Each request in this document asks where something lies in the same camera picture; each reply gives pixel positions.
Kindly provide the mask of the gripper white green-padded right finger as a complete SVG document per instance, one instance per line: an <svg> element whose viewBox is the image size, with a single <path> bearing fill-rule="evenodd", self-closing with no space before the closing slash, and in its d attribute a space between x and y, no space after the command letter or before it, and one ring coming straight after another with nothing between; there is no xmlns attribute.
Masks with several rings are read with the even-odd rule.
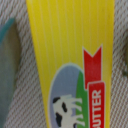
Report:
<svg viewBox="0 0 128 128"><path fill-rule="evenodd" d="M123 76L128 77L128 39L126 40L125 46L125 66L127 67L126 70L122 71Z"/></svg>

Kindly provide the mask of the gripper white green-padded left finger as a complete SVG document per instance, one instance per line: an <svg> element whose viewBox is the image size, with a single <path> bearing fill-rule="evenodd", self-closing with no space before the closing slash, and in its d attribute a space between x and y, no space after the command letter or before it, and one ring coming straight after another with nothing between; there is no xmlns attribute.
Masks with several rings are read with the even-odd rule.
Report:
<svg viewBox="0 0 128 128"><path fill-rule="evenodd" d="M16 88L21 44L16 21L10 18L0 26L0 128L4 127Z"/></svg>

